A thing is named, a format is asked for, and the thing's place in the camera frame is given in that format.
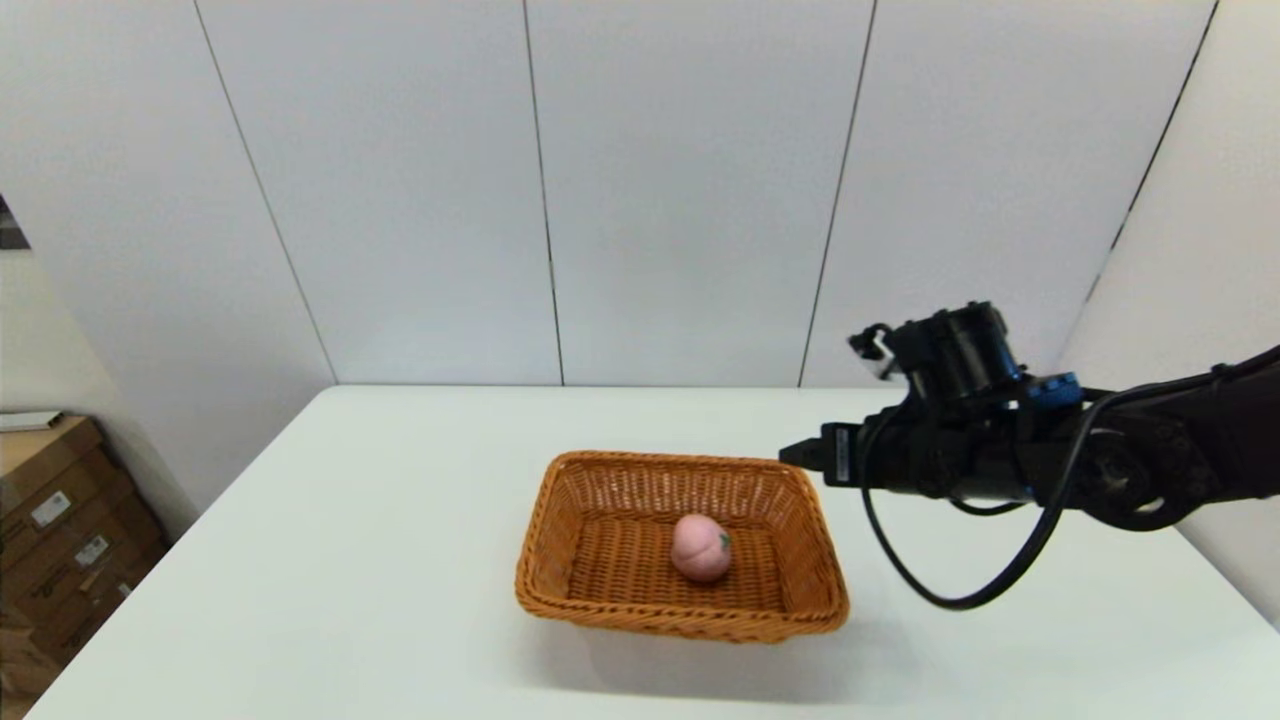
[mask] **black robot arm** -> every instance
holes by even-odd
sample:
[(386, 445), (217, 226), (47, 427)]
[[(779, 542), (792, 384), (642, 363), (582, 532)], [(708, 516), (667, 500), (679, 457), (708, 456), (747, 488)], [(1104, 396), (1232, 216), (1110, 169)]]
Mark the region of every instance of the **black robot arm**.
[[(861, 424), (827, 423), (819, 437), (780, 452), (828, 486), (861, 488), (890, 560), (928, 600), (951, 609), (989, 602), (1027, 570), (1065, 509), (1153, 530), (1208, 502), (1280, 493), (1280, 347), (1202, 375), (1107, 392), (1080, 387), (1071, 373), (1029, 374), (1005, 334), (989, 302), (867, 328), (850, 345), (878, 378), (905, 375), (906, 400)], [(946, 498), (978, 515), (1032, 503), (1044, 511), (1006, 569), (1011, 577), (987, 593), (941, 598), (897, 561), (872, 488)]]

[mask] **orange wicker basket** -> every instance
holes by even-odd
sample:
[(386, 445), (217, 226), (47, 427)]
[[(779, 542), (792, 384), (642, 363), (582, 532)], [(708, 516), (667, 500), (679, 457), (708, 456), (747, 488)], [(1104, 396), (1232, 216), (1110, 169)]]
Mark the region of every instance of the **orange wicker basket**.
[[(728, 574), (685, 579), (676, 521), (718, 521)], [(827, 633), (849, 616), (836, 551), (804, 471), (769, 460), (568, 452), (547, 468), (516, 569), (534, 615), (580, 625), (728, 642)]]

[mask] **cardboard box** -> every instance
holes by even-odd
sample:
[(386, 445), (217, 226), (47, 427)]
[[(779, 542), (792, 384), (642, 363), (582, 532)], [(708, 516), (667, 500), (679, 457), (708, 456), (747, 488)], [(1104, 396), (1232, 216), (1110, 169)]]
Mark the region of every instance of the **cardboard box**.
[(0, 433), (0, 505), (22, 505), (99, 445), (102, 434), (82, 416), (63, 418), (47, 430)]
[(17, 697), (38, 696), (54, 684), (59, 673), (60, 670), (50, 667), (4, 662), (0, 664), (0, 685), (4, 685), (6, 693)]
[[(41, 624), (100, 569), (128, 568), (143, 547), (160, 539), (160, 527), (132, 493), (128, 478), (118, 478), (4, 574), (0, 610), (5, 625)], [(104, 505), (119, 496), (120, 483), (124, 498), (108, 514)], [(95, 521), (86, 527), (90, 518)]]
[(0, 657), (37, 667), (63, 667), (164, 556), (156, 542), (128, 569), (104, 569), (38, 628), (0, 628)]
[(18, 506), (5, 506), (0, 520), (0, 570), (8, 570), (46, 536), (92, 500), (119, 470), (101, 448), (72, 462)]

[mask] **panel seam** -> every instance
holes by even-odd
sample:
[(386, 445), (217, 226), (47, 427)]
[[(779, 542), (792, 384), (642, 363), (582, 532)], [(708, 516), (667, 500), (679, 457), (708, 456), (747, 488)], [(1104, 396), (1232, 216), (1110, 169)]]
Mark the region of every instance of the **panel seam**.
[(827, 274), (827, 256), (831, 254), (831, 236), (836, 229), (836, 211), (840, 209), (840, 190), (845, 184), (845, 167), (849, 164), (849, 147), (854, 140), (854, 123), (858, 119), (858, 101), (863, 95), (863, 78), (867, 74), (867, 58), (872, 54), (872, 28), (876, 27), (876, 8), (879, 0), (872, 0), (870, 17), (867, 19), (867, 37), (863, 41), (863, 58), (858, 65), (858, 83), (854, 86), (854, 105), (849, 111), (849, 129), (845, 133), (845, 152), (840, 158), (840, 174), (836, 177), (836, 196), (831, 201), (831, 219), (827, 222), (827, 242), (822, 247), (822, 265), (818, 268), (818, 288), (813, 295), (813, 311), (809, 314), (809, 332), (804, 340), (804, 354), (800, 356), (800, 378), (796, 387), (804, 387), (804, 372), (809, 365), (809, 345), (813, 342), (813, 327), (818, 319), (818, 301), (822, 300), (822, 282)]
[(284, 263), (289, 266), (289, 274), (293, 275), (293, 284), (298, 288), (298, 297), (302, 299), (302, 309), (307, 313), (307, 319), (311, 320), (311, 331), (316, 334), (316, 343), (320, 345), (320, 354), (324, 355), (325, 365), (329, 366), (329, 375), (333, 378), (334, 384), (342, 384), (338, 380), (338, 373), (333, 368), (333, 359), (329, 357), (329, 348), (324, 345), (324, 337), (320, 334), (320, 325), (316, 323), (315, 313), (311, 310), (311, 302), (307, 301), (307, 293), (302, 290), (302, 281), (298, 279), (298, 270), (293, 265), (293, 258), (289, 255), (289, 247), (284, 243), (284, 234), (280, 232), (280, 223), (275, 219), (275, 210), (271, 208), (271, 200), (266, 195), (266, 186), (262, 184), (262, 176), (257, 172), (257, 164), (253, 161), (253, 154), (250, 152), (248, 141), (244, 138), (244, 128), (241, 127), (239, 114), (236, 113), (236, 105), (232, 102), (232, 95), (227, 90), (227, 78), (223, 77), (223, 68), (218, 64), (218, 54), (214, 53), (214, 44), (209, 38), (209, 28), (205, 27), (205, 15), (200, 12), (200, 0), (191, 0), (192, 6), (196, 9), (196, 19), (200, 20), (200, 32), (205, 36), (205, 45), (209, 47), (209, 58), (214, 61), (214, 72), (218, 73), (218, 83), (223, 88), (223, 97), (227, 99), (227, 108), (232, 113), (232, 120), (236, 123), (236, 133), (239, 136), (241, 147), (244, 149), (244, 156), (248, 159), (250, 170), (253, 172), (253, 182), (257, 183), (257, 192), (262, 197), (262, 205), (266, 206), (266, 215), (271, 219), (271, 228), (275, 231), (275, 240), (280, 243), (280, 251), (284, 252)]
[(547, 210), (547, 170), (543, 165), (543, 128), (538, 119), (538, 85), (534, 82), (534, 40), (529, 33), (529, 0), (521, 0), (525, 13), (525, 53), (529, 56), (529, 95), (534, 101), (534, 141), (538, 145), (538, 183), (543, 192), (543, 233), (547, 238), (547, 272), (552, 281), (552, 318), (556, 322), (556, 361), (561, 372), (561, 387), (564, 386), (564, 350), (561, 345), (559, 300), (556, 297), (556, 258), (552, 254), (552, 220)]
[(1204, 49), (1204, 40), (1208, 38), (1208, 31), (1213, 26), (1213, 15), (1217, 14), (1217, 4), (1219, 0), (1215, 0), (1213, 6), (1210, 8), (1208, 18), (1204, 20), (1204, 29), (1201, 32), (1199, 42), (1196, 45), (1196, 53), (1192, 55), (1192, 61), (1187, 65), (1187, 74), (1183, 76), (1183, 85), (1178, 88), (1178, 97), (1174, 99), (1174, 105), (1169, 109), (1169, 117), (1165, 118), (1165, 127), (1161, 128), (1160, 138), (1156, 141), (1156, 147), (1151, 151), (1151, 159), (1147, 160), (1147, 169), (1143, 170), (1142, 179), (1138, 181), (1138, 187), (1134, 190), (1133, 199), (1129, 200), (1129, 208), (1125, 209), (1124, 218), (1120, 219), (1120, 227), (1116, 228), (1116, 234), (1111, 238), (1111, 247), (1107, 249), (1107, 254), (1102, 259), (1102, 266), (1098, 268), (1098, 274), (1093, 277), (1089, 292), (1085, 293), (1084, 301), (1080, 302), (1080, 309), (1075, 314), (1075, 322), (1071, 323), (1071, 329), (1066, 333), (1066, 340), (1057, 351), (1053, 366), (1061, 366), (1066, 350), (1071, 345), (1071, 338), (1075, 337), (1075, 332), (1080, 329), (1080, 320), (1084, 319), (1084, 307), (1093, 300), (1093, 293), (1098, 290), (1098, 284), (1102, 282), (1102, 275), (1107, 272), (1107, 265), (1111, 263), (1111, 256), (1115, 254), (1116, 245), (1120, 243), (1120, 236), (1124, 234), (1124, 229), (1129, 224), (1129, 215), (1133, 214), (1134, 206), (1138, 205), (1138, 197), (1142, 196), (1142, 190), (1147, 186), (1147, 178), (1151, 176), (1151, 168), (1156, 165), (1156, 158), (1160, 155), (1160, 149), (1165, 145), (1165, 136), (1169, 135), (1169, 128), (1174, 124), (1174, 115), (1178, 114), (1178, 106), (1181, 104), (1183, 95), (1187, 92), (1187, 86), (1192, 81), (1192, 73), (1196, 72), (1196, 63), (1199, 60), (1201, 50)]

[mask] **tabletop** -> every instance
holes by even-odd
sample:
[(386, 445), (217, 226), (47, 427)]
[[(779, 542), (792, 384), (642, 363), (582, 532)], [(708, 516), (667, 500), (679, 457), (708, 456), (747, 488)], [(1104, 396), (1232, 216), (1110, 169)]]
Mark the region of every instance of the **tabletop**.
[[(1006, 596), (948, 612), (897, 578), (856, 491), (814, 478), (852, 614), (776, 646), (588, 629), (516, 603), (556, 455), (773, 457), (900, 397), (329, 389), (28, 717), (1280, 717), (1280, 634), (1190, 544), (1074, 512)], [(1036, 515), (887, 493), (877, 510), (908, 564), (952, 594), (998, 571)]]

